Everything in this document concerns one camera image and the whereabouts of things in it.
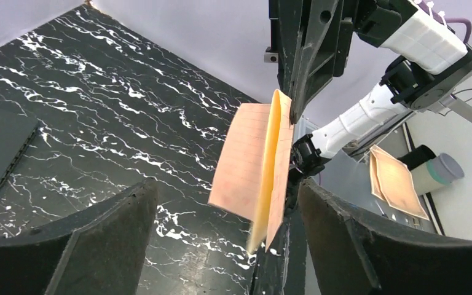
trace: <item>gray cup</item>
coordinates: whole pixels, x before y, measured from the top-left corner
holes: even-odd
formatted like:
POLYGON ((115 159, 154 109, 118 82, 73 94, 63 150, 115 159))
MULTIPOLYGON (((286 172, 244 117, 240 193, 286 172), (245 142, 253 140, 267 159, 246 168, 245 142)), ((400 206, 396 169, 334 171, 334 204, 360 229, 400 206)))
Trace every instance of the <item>gray cup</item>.
POLYGON ((448 154, 440 154, 411 171, 417 195, 433 192, 464 178, 462 167, 448 154))

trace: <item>bolt hole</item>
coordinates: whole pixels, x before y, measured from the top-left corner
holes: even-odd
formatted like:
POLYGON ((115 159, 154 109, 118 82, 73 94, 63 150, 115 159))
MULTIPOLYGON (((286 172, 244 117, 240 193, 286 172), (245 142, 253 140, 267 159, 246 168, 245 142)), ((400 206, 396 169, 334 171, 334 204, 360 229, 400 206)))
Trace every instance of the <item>bolt hole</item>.
POLYGON ((42 232, 42 229, 31 229, 29 235, 38 235, 42 232))
POLYGON ((332 18, 332 14, 328 10, 323 10, 323 12, 319 15, 319 21, 322 23, 327 23, 332 18))

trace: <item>black marble tabletop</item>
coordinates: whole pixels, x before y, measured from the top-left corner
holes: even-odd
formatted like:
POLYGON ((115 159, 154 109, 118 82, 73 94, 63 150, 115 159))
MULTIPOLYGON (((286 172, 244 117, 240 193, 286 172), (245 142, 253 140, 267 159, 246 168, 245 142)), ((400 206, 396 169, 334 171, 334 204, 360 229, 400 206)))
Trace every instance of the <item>black marble tabletop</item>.
POLYGON ((41 128, 0 191, 0 235, 153 176, 162 196, 138 294, 249 294, 248 222, 207 205, 243 102, 254 101, 87 6, 13 40, 0 48, 0 108, 41 128))

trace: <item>cylindrical container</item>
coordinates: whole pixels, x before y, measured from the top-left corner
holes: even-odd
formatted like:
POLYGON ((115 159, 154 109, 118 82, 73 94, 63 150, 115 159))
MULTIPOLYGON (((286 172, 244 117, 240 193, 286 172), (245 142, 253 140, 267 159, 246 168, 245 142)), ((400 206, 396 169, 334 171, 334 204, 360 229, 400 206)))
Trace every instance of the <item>cylindrical container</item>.
POLYGON ((448 154, 440 154, 412 170, 417 195, 433 192, 463 177, 462 167, 448 154))
POLYGON ((405 163, 408 170, 412 171, 428 160, 434 159, 436 156, 437 155, 435 155, 430 148, 423 144, 406 155, 398 158, 398 160, 405 163))

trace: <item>white wall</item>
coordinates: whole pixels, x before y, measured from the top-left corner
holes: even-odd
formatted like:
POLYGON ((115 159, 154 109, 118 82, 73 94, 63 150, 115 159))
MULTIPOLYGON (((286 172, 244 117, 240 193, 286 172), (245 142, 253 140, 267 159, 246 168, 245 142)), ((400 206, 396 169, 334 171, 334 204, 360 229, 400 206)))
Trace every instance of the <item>white wall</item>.
MULTIPOLYGON (((435 0, 447 17, 472 21, 472 1, 435 0)), ((267 0, 94 0, 95 7, 259 101, 278 87, 275 64, 264 63, 270 45, 267 0)), ((454 26, 459 35, 462 26, 454 26)), ((357 37, 347 70, 307 108, 305 116, 328 123, 370 91, 396 57, 357 37)))
MULTIPOLYGON (((457 90, 465 88, 472 88, 472 77, 457 90)), ((472 91, 458 97, 466 100, 472 91)), ((464 179, 432 194, 445 234, 472 240, 472 124, 454 112, 446 117, 426 112, 413 117, 409 128, 416 146, 426 144, 436 154, 445 152, 462 166, 464 179)))
POLYGON ((84 0, 0 0, 0 46, 83 3, 84 0))

